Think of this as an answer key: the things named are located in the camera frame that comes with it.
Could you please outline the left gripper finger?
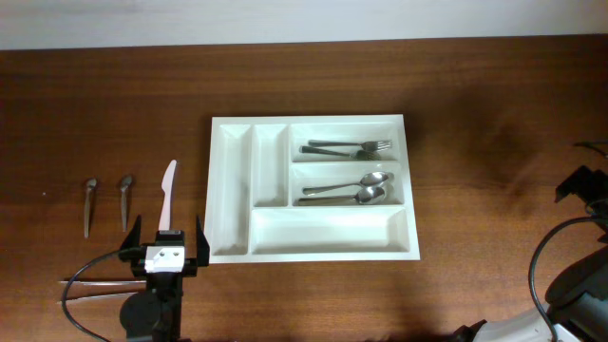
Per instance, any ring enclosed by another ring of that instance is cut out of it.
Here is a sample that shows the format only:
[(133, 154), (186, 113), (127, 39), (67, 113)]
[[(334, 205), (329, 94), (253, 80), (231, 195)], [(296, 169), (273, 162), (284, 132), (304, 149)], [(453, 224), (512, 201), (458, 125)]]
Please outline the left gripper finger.
[(210, 259), (210, 245), (203, 232), (200, 216), (196, 216), (196, 248), (197, 265), (199, 267), (208, 267)]
[(136, 247), (140, 246), (141, 229), (142, 229), (142, 216), (137, 215), (132, 229), (127, 234), (126, 238), (124, 239), (124, 241), (120, 247), (121, 251), (131, 249), (131, 248), (136, 248)]

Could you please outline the small metal teaspoon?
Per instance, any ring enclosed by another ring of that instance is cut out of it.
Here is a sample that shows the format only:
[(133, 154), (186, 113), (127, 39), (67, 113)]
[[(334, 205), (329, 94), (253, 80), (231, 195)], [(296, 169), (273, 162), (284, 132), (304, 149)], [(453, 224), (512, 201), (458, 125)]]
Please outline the small metal teaspoon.
[(85, 183), (85, 209), (84, 209), (84, 237), (89, 238), (90, 222), (92, 213), (93, 195), (97, 188), (98, 180), (89, 179)]
[(131, 175), (126, 175), (122, 178), (120, 182), (120, 191), (121, 191), (121, 220), (122, 220), (122, 228), (123, 231), (127, 231), (127, 223), (128, 223), (128, 190), (129, 187), (133, 183), (133, 177)]

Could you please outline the pink plastic knife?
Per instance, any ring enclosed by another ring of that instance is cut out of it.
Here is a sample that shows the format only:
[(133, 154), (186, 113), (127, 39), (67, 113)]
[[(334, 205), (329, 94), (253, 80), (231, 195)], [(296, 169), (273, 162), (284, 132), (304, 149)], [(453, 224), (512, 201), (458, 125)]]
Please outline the pink plastic knife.
[(168, 231), (171, 227), (171, 203), (172, 203), (172, 188), (175, 178), (177, 161), (172, 160), (163, 175), (161, 182), (161, 190), (163, 191), (163, 202), (161, 208), (161, 216), (159, 220), (159, 230)]

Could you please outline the metal spoon bottom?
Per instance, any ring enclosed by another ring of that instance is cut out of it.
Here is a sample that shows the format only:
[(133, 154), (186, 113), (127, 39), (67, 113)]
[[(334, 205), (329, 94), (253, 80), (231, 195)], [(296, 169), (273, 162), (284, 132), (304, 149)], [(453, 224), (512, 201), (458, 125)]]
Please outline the metal spoon bottom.
[(321, 198), (302, 198), (296, 204), (299, 206), (315, 205), (374, 205), (382, 202), (386, 197), (386, 192), (382, 187), (365, 187), (351, 196), (334, 196)]

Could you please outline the metal spoon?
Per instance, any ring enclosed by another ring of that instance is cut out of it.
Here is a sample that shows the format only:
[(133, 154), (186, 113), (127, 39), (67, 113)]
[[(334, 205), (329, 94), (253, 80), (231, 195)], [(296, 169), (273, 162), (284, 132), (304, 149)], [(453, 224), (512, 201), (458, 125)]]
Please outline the metal spoon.
[(299, 206), (315, 205), (374, 205), (382, 202), (386, 197), (386, 192), (382, 187), (365, 187), (351, 196), (334, 196), (321, 198), (302, 198), (296, 204)]
[(375, 171), (364, 175), (360, 180), (355, 182), (317, 187), (303, 187), (302, 194), (306, 196), (311, 196), (349, 186), (359, 186), (362, 188), (383, 186), (386, 183), (390, 182), (393, 178), (394, 175), (390, 172)]

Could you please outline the metal fork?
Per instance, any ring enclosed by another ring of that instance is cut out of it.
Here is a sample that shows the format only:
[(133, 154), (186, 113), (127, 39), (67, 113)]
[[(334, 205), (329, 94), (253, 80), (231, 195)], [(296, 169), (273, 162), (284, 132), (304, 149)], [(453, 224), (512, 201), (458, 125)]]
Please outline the metal fork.
[(304, 154), (317, 154), (317, 155), (327, 155), (327, 156), (336, 156), (336, 157), (345, 157), (352, 160), (357, 161), (380, 161), (381, 156), (375, 152), (369, 152), (365, 150), (357, 150), (354, 152), (337, 152), (331, 151), (318, 147), (311, 146), (300, 146), (299, 151)]
[(338, 147), (338, 146), (356, 146), (368, 152), (379, 152), (392, 148), (391, 140), (384, 141), (367, 141), (367, 142), (330, 142), (319, 140), (308, 140), (308, 145), (312, 147)]

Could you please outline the metal fork top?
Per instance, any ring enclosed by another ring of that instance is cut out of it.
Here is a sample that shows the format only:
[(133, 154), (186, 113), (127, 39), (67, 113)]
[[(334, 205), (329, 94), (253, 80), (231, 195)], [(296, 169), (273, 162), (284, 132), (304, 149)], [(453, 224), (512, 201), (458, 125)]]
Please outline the metal fork top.
[(368, 152), (379, 152), (392, 148), (391, 140), (384, 141), (367, 141), (367, 142), (330, 142), (319, 140), (308, 140), (308, 145), (312, 147), (338, 147), (338, 146), (356, 146)]

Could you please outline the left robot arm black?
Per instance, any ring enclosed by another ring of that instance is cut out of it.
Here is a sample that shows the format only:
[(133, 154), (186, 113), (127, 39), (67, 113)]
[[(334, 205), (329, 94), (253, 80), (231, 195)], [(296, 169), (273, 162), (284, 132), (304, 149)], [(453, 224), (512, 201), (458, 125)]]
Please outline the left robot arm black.
[(180, 341), (182, 282), (207, 267), (210, 245), (196, 219), (196, 255), (185, 251), (185, 233), (159, 231), (152, 243), (141, 243), (142, 219), (136, 222), (120, 247), (119, 259), (128, 262), (145, 290), (131, 295), (122, 305), (120, 322), (129, 341)]

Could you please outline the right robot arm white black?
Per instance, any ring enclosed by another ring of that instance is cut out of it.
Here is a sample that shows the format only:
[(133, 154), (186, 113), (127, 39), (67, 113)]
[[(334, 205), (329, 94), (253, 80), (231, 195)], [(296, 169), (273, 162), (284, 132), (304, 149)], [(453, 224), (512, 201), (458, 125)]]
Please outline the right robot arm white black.
[(549, 342), (605, 341), (607, 339), (607, 248), (602, 247), (564, 269), (548, 287), (544, 300), (536, 292), (536, 268), (543, 249), (559, 232), (576, 224), (593, 223), (607, 231), (607, 174), (583, 165), (556, 188), (555, 201), (574, 195), (585, 215), (552, 228), (536, 248), (528, 267), (527, 283), (534, 308), (513, 318), (482, 320), (462, 326), (448, 341)]

